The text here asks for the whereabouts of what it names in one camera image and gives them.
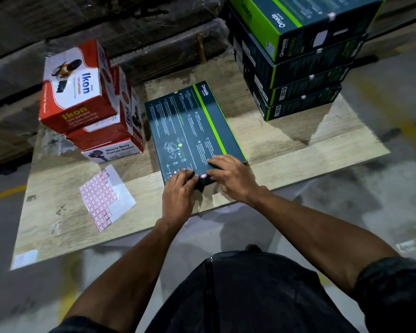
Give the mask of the red and white carton box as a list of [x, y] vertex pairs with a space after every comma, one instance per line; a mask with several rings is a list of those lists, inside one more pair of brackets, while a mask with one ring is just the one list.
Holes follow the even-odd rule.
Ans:
[[132, 91], [120, 66], [112, 68], [116, 115], [66, 134], [66, 139], [82, 151], [130, 138], [133, 135]]
[[133, 135], [130, 138], [121, 139], [86, 151], [82, 155], [92, 162], [103, 163], [117, 158], [142, 153], [144, 151], [143, 125], [139, 115], [138, 97], [131, 88], [132, 94], [132, 123]]
[[46, 57], [39, 104], [39, 122], [59, 134], [117, 114], [112, 69], [96, 39]]

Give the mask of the person's right hand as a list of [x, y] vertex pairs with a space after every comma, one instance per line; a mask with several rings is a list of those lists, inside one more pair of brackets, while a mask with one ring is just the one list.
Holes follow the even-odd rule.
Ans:
[[208, 159], [214, 168], [208, 171], [223, 171], [223, 184], [218, 184], [232, 199], [255, 207], [272, 195], [266, 186], [257, 184], [251, 169], [229, 154], [215, 155]]

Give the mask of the dark box with green side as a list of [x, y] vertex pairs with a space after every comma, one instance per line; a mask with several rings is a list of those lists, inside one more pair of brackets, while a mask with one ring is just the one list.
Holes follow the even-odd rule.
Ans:
[[282, 86], [275, 89], [267, 89], [256, 76], [255, 68], [248, 57], [242, 58], [238, 54], [234, 54], [234, 58], [250, 89], [260, 93], [264, 103], [269, 107], [284, 101], [300, 98], [303, 95], [312, 94], [331, 86], [339, 85], [353, 66], [353, 63], [336, 66], [327, 71], [311, 74], [294, 82], [285, 82]]
[[385, 0], [228, 0], [279, 63], [364, 35]]
[[236, 61], [244, 65], [244, 70], [253, 72], [259, 80], [258, 84], [266, 89], [274, 89], [302, 78], [308, 78], [312, 74], [351, 64], [368, 36], [365, 34], [350, 38], [275, 63], [229, 2], [224, 4], [221, 16], [229, 29], [228, 39], [233, 45]]
[[259, 92], [256, 85], [248, 85], [248, 88], [264, 121], [268, 122], [276, 118], [331, 104], [341, 92], [342, 85], [339, 83], [312, 94], [302, 95], [272, 106], [268, 106], [265, 103], [263, 95]]

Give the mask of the sheet of red-bordered labels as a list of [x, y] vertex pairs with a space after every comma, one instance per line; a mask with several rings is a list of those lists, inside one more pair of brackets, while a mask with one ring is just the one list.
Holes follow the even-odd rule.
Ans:
[[78, 191], [97, 228], [101, 233], [115, 220], [116, 212], [113, 210], [118, 201], [116, 192], [109, 180], [110, 174], [103, 169], [93, 176]]

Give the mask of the person's black clothing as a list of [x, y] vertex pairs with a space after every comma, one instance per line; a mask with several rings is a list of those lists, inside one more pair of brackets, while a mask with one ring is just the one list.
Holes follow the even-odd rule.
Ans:
[[[416, 260], [400, 256], [369, 264], [352, 296], [369, 333], [416, 333]], [[201, 262], [147, 331], [358, 333], [315, 271], [249, 250], [216, 253]]]

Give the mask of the dark box with green stripe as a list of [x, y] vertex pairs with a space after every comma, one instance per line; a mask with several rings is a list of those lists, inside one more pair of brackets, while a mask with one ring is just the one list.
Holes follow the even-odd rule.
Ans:
[[[182, 169], [207, 173], [214, 168], [208, 159], [215, 155], [247, 163], [207, 81], [149, 100], [144, 107], [164, 184]], [[197, 190], [213, 183], [199, 179]]]

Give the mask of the person's left forearm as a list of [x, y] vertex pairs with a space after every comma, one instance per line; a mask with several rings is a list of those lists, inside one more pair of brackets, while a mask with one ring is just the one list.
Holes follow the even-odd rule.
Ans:
[[78, 297], [58, 333], [133, 333], [150, 301], [169, 247], [188, 219], [162, 217], [153, 230]]

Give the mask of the person's left hand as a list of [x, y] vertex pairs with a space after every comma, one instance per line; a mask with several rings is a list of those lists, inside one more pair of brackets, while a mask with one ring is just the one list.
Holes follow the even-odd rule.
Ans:
[[181, 170], [168, 179], [162, 194], [162, 217], [156, 227], [178, 231], [188, 221], [195, 204], [195, 192], [188, 191], [188, 180], [193, 176], [198, 176], [193, 170]]

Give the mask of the person's right forearm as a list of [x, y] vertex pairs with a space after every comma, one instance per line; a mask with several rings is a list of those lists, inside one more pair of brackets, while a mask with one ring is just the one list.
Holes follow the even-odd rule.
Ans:
[[265, 186], [252, 188], [246, 204], [267, 218], [317, 270], [350, 297], [361, 271], [397, 251], [370, 231], [299, 205]]

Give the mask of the white paper sheet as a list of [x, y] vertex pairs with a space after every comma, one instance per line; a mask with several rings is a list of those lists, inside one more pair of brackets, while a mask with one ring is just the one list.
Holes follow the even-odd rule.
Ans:
[[136, 201], [112, 165], [105, 168], [105, 173], [106, 181], [114, 194], [114, 201], [110, 203], [108, 213], [108, 220], [110, 224], [113, 224], [133, 208], [136, 205]]

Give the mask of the white sticker on table corner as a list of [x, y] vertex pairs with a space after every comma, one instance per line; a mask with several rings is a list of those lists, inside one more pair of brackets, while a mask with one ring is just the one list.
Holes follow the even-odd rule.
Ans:
[[15, 270], [36, 263], [38, 260], [38, 253], [39, 250], [35, 249], [15, 255], [13, 257], [10, 270]]

